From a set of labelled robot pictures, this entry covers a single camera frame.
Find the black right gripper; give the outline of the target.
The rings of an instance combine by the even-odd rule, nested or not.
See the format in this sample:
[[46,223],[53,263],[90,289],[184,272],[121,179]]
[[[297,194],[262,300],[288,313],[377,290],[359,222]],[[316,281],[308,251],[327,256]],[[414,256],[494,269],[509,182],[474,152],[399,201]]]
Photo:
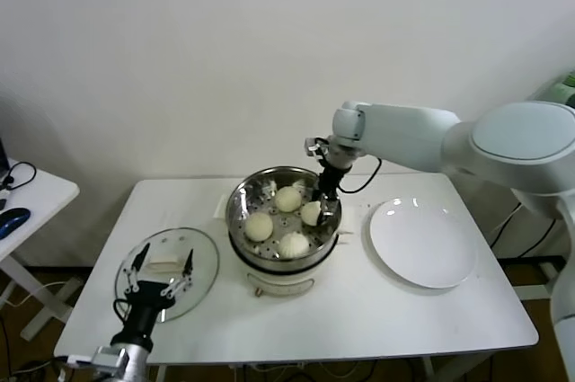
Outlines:
[[336,215],[338,207],[338,189],[343,177],[351,168],[340,169],[330,164],[323,166],[317,184],[312,192],[312,201],[320,202],[319,225],[330,222]]

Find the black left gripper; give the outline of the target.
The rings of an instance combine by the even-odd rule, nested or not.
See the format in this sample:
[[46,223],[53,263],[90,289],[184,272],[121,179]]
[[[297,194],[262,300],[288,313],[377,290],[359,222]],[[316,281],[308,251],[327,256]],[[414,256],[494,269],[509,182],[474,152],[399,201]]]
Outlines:
[[193,254],[191,249],[179,279],[169,286],[165,283],[140,280],[138,274],[144,264],[150,243],[140,245],[138,252],[128,259],[121,271],[126,281],[124,298],[116,298],[112,309],[122,322],[122,329],[111,342],[151,342],[158,315],[176,304],[176,299],[192,285]]

